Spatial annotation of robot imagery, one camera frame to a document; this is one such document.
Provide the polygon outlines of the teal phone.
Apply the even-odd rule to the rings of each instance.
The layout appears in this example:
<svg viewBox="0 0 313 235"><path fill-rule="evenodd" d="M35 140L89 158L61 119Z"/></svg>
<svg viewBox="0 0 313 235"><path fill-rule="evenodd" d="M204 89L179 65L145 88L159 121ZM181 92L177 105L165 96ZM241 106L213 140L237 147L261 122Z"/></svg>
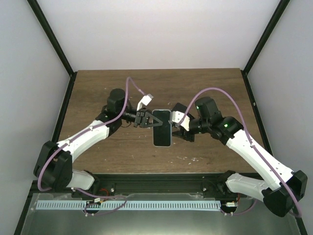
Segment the teal phone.
<svg viewBox="0 0 313 235"><path fill-rule="evenodd" d="M172 144L172 113L166 109L152 111L153 119L153 144L156 147L170 147Z"/></svg>

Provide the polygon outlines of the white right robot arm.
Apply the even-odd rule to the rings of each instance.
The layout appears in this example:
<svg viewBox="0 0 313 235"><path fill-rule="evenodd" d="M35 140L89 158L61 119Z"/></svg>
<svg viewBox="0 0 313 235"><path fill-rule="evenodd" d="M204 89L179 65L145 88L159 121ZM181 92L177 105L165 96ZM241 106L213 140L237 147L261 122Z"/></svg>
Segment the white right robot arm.
<svg viewBox="0 0 313 235"><path fill-rule="evenodd" d="M222 197L240 193L262 201L276 216L291 212L305 194L307 175L293 171L275 159L234 117L223 117L214 99L203 97L195 102L199 117L187 112L187 107L177 103L172 109L172 123L179 128L173 134L193 142L196 134L209 133L213 139L239 154L261 176L260 180L245 177L234 171L224 175L217 191Z"/></svg>

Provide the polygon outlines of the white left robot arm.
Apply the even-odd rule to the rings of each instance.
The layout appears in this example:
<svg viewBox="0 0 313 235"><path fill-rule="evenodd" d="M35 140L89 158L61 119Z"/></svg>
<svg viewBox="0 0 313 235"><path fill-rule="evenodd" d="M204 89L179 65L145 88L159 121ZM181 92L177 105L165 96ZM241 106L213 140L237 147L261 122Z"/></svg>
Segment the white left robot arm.
<svg viewBox="0 0 313 235"><path fill-rule="evenodd" d="M113 89L107 104L86 128L63 141L47 141L41 148L34 168L38 189L60 191L78 188L88 197L96 197L100 192L96 177L86 170L73 169L73 163L90 147L114 134L124 120L135 127L148 128L153 126L149 121L152 119L160 126L162 121L146 109L152 99L151 94L143 94L137 106L133 107L128 99L128 91Z"/></svg>

